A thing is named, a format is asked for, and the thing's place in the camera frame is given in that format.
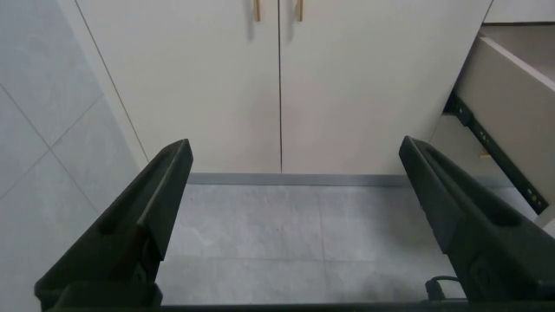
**gold cabinet handle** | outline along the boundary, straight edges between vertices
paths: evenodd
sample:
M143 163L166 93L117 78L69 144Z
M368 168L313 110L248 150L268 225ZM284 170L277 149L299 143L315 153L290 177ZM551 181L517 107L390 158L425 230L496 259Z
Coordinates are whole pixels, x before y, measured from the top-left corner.
M303 21L303 0L297 0L297 22Z
M252 6L254 7L254 21L260 22L260 0L252 0Z

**cabinet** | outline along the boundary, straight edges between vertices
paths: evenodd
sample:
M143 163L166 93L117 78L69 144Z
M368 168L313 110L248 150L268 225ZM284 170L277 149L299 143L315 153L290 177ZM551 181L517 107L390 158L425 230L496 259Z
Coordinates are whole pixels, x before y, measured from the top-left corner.
M404 173L490 2L77 0L148 158L189 138L194 172L318 174Z
M280 172L277 1L78 4L149 159L188 138L194 172Z
M429 141L490 1L280 1L283 172L403 174Z

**gray tile floor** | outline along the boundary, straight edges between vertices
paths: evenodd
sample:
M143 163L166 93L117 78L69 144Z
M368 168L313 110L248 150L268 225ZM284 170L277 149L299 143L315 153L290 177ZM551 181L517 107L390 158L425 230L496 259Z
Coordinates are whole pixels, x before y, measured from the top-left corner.
M157 283L164 304L399 302L453 274L411 188L188 185Z

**black plastic arm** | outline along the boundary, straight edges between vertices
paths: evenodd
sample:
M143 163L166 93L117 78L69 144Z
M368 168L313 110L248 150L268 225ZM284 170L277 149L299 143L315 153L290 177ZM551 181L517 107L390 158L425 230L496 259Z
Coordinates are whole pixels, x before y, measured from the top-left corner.
M154 279L192 164L188 140L160 151L36 283L42 310L160 305Z
M429 144L405 137L399 156L470 302L555 298L552 237Z

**floor tile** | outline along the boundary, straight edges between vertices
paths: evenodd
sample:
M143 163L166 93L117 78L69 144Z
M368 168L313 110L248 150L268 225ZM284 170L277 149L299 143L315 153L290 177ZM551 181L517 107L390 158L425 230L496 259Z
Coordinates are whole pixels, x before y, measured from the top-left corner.
M0 86L0 197L48 148Z
M320 202L328 260L390 261L439 253L412 189L327 188Z
M2 1L0 83L52 146L101 95L55 1Z
M139 174L104 96L52 150L100 212L108 208Z
M188 185L168 253L322 259L317 204L309 186Z
M326 262L330 302L418 302L428 298L424 284L434 276L454 276L446 258L434 265ZM450 298L464 297L460 285L444 290Z
M50 152L0 200L0 310L38 311L35 282L98 217Z
M157 284L163 304L317 303L325 301L321 261L170 257Z

